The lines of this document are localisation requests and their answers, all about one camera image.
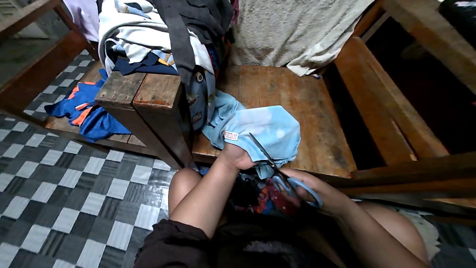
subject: scissors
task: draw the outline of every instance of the scissors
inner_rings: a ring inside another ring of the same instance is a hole
[[[266,152],[265,148],[263,148],[263,146],[258,142],[258,140],[253,136],[253,134],[249,133],[249,135],[255,145],[258,147],[258,149],[260,149],[260,151],[266,156],[266,163],[273,169],[273,184],[276,189],[278,189],[279,191],[283,189],[288,195],[297,196],[296,188],[300,186],[304,188],[308,193],[310,193],[316,200],[315,202],[306,201],[306,203],[314,207],[322,207],[322,200],[313,189],[311,189],[302,181],[297,180],[296,178],[289,177],[288,175],[281,172],[278,166],[274,163],[273,159]]]

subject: hand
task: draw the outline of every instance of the hand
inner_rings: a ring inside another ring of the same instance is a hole
[[[237,169],[249,169],[256,164],[251,161],[251,157],[249,157],[249,154],[241,147],[226,142],[225,148],[223,148],[223,150],[221,151],[219,157],[220,156],[225,158],[231,165],[233,165]]]
[[[291,168],[281,168],[281,171],[289,177],[293,177],[304,182],[307,186],[313,189],[322,199],[322,207],[319,209],[319,211],[326,215],[333,217],[341,216],[355,204],[355,202],[345,194],[339,192],[334,187],[321,181],[311,174]],[[285,191],[281,191],[281,193],[286,197],[286,199],[293,202],[295,205],[300,205],[300,200],[298,200],[296,197],[288,196]],[[302,187],[298,187],[296,189],[296,193],[303,200],[311,202],[316,201],[312,195]]]

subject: dark blue fabric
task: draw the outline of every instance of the dark blue fabric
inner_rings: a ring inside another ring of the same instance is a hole
[[[97,81],[95,85],[78,83],[79,91],[74,94],[72,99],[68,100],[68,96],[71,94],[69,93],[62,101],[45,106],[45,111],[49,115],[56,117],[66,116],[71,125],[75,125],[72,122],[84,110],[93,107],[81,126],[79,126],[79,134],[89,142],[109,138],[112,134],[130,134],[129,130],[102,107],[95,106],[94,98],[108,78],[106,70],[100,69],[99,73],[103,78]],[[77,111],[76,107],[84,103],[87,103],[88,106]]]
[[[178,75],[179,73],[172,67],[158,62],[159,57],[149,52],[147,56],[136,63],[129,63],[128,60],[118,58],[115,62],[113,71],[119,71],[122,75],[128,75],[135,72],[156,73],[156,74],[171,74]]]

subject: person's right hand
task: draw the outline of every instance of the person's right hand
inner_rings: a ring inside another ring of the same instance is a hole
[[[352,207],[355,204],[355,202],[345,194],[339,192],[334,187],[321,181],[311,174],[291,168],[281,168],[281,171],[289,177],[293,177],[304,182],[307,186],[313,189],[322,199],[322,207],[319,209],[319,211],[326,215],[332,217],[342,216],[346,213],[346,211],[348,211],[349,207]],[[315,199],[312,197],[312,195],[302,187],[298,187],[296,189],[296,193],[302,200],[315,202]],[[284,191],[281,191],[281,194],[283,194],[286,199],[293,202],[295,205],[300,205],[300,201],[297,198],[288,196]]]

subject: checkered floor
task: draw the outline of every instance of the checkered floor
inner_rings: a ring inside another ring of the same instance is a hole
[[[25,112],[46,117],[93,64],[78,55]],[[168,217],[175,171],[99,151],[0,114],[0,268],[132,267],[152,225]]]

